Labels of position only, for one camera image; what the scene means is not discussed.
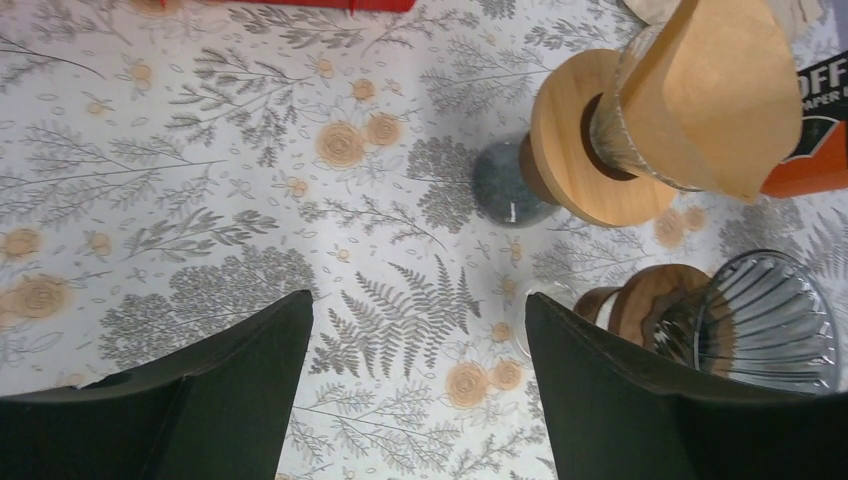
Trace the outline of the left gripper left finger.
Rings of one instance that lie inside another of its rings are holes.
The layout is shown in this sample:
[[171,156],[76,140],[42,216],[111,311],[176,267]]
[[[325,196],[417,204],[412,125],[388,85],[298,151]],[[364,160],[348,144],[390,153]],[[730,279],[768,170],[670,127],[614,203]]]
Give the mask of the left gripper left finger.
[[1,400],[5,479],[271,479],[313,326],[300,290],[91,385]]

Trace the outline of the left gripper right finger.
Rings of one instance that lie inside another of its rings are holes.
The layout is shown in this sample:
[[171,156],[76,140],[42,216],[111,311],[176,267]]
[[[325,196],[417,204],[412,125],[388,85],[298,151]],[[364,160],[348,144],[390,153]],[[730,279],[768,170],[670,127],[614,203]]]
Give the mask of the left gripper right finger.
[[554,302],[530,336],[562,479],[843,479],[847,397],[674,363]]

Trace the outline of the dark wooden ring holder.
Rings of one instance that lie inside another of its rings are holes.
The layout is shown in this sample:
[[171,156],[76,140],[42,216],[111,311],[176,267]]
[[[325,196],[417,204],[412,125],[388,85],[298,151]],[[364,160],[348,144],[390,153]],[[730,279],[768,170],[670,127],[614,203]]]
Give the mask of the dark wooden ring holder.
[[711,277],[685,264],[644,268],[619,287],[597,287],[583,294],[574,311],[589,322],[655,352],[654,334],[663,314]]

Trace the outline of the small glass beaker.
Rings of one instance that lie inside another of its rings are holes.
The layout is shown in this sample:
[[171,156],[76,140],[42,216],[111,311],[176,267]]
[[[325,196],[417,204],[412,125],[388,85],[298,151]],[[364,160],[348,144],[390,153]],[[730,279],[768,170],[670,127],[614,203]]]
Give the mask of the small glass beaker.
[[539,318],[545,316],[544,308],[554,302],[572,309],[578,292],[563,280],[528,278],[519,281],[504,309],[504,322],[512,330],[512,342],[518,352],[529,361],[532,358],[530,336]]

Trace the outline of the grey ribbed glass dripper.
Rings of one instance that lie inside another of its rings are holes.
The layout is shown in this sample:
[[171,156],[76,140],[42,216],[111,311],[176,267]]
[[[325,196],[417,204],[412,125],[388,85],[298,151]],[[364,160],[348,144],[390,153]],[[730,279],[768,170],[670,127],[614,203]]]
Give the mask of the grey ribbed glass dripper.
[[832,312],[809,270],[783,252],[740,254],[705,284],[674,290],[642,332],[648,350],[707,374],[811,395],[837,390]]

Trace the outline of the light wooden ring holder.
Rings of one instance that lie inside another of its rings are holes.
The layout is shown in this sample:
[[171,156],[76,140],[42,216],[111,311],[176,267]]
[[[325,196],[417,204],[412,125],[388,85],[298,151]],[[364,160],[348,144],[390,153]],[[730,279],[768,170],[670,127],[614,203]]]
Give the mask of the light wooden ring holder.
[[592,149],[590,118],[619,58],[615,50],[593,49],[552,71],[534,100],[519,154],[523,178],[539,198],[583,221],[614,228],[643,224],[677,197],[658,180],[616,173]]

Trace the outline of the clear glass dripper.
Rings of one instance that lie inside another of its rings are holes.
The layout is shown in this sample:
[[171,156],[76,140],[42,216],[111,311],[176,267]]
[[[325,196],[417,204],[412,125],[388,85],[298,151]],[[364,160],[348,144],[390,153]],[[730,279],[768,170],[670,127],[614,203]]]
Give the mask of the clear glass dripper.
[[681,184],[650,167],[637,149],[624,117],[621,90],[625,81],[665,26],[665,23],[648,25],[621,51],[612,80],[599,97],[592,114],[589,139],[601,162],[625,176],[651,178],[681,192],[701,192],[699,188]]

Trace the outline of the orange coffee filter box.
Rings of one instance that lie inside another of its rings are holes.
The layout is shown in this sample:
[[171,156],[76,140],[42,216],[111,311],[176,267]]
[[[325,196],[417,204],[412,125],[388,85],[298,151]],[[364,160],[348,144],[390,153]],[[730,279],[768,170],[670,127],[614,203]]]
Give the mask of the orange coffee filter box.
[[761,192],[796,197],[847,187],[847,53],[798,72],[802,134],[794,151],[775,167]]

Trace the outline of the brown paper coffee filter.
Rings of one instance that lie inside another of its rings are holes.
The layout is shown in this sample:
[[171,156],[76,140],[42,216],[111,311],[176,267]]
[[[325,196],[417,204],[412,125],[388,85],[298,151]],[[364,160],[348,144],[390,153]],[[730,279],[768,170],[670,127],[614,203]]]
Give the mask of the brown paper coffee filter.
[[765,1],[680,2],[620,101],[652,175],[746,203],[802,130],[794,57]]

